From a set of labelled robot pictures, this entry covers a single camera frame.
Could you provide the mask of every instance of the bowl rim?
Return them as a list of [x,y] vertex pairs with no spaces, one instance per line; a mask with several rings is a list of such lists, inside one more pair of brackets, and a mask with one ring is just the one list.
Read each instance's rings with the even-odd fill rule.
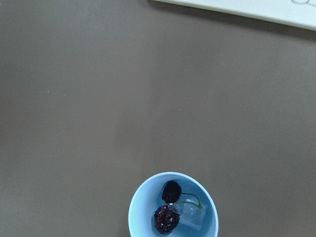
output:
[[131,237],[134,237],[132,236],[132,231],[131,231],[131,208],[132,208],[132,204],[134,203],[134,200],[138,194],[138,192],[141,190],[141,188],[146,184],[148,183],[150,180],[152,179],[155,179],[156,177],[159,177],[159,176],[164,176],[164,175],[178,175],[178,176],[182,176],[184,178],[187,178],[189,180],[191,180],[192,182],[194,182],[196,185],[198,185],[202,191],[206,194],[207,198],[209,199],[210,203],[211,203],[211,206],[212,206],[212,209],[214,211],[214,216],[215,216],[215,237],[218,236],[218,229],[219,229],[219,221],[218,221],[218,215],[217,215],[217,210],[216,210],[216,207],[215,207],[215,204],[213,202],[213,199],[211,198],[210,194],[208,193],[208,191],[202,186],[202,184],[200,184],[197,180],[195,180],[194,178],[190,177],[189,175],[186,175],[186,174],[183,174],[183,173],[179,173],[179,172],[172,172],[172,171],[168,171],[168,172],[162,172],[162,173],[158,173],[158,174],[155,174],[151,177],[149,177],[148,179],[146,179],[139,187],[138,189],[136,190],[136,192],[134,193],[133,195],[133,198],[130,202],[130,205],[129,205],[129,209],[128,209],[128,228],[129,228],[129,233],[131,235]]

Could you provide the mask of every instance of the white object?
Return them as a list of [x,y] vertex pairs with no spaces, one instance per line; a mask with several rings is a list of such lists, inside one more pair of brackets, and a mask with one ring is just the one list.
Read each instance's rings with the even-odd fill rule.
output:
[[[193,202],[198,204],[196,200],[186,199],[185,201]],[[198,209],[196,206],[185,203],[183,204],[182,209],[179,211],[180,213],[180,223],[190,226],[196,230],[200,230],[203,224],[203,220],[206,214],[207,205],[202,203],[202,209]]]
[[316,31],[316,0],[156,0]]

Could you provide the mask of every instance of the blackberry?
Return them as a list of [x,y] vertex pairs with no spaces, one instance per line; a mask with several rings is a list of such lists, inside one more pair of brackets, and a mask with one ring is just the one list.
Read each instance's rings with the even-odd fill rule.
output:
[[177,227],[180,215],[169,205],[161,206],[155,211],[155,228],[160,234],[168,235]]
[[181,192],[182,189],[177,182],[173,180],[168,181],[163,189],[161,199],[167,204],[175,203],[179,199]]

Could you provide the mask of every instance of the blue bowl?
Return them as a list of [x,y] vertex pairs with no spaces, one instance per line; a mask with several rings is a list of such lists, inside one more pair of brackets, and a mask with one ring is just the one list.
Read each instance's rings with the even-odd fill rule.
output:
[[162,237],[154,227],[154,212],[166,205],[161,199],[162,188],[170,180],[179,183],[183,193],[195,194],[205,204],[206,213],[200,230],[181,224],[169,234],[169,237],[217,237],[218,216],[211,196],[206,189],[188,175],[176,172],[164,172],[147,179],[135,192],[129,206],[128,226],[131,237]]

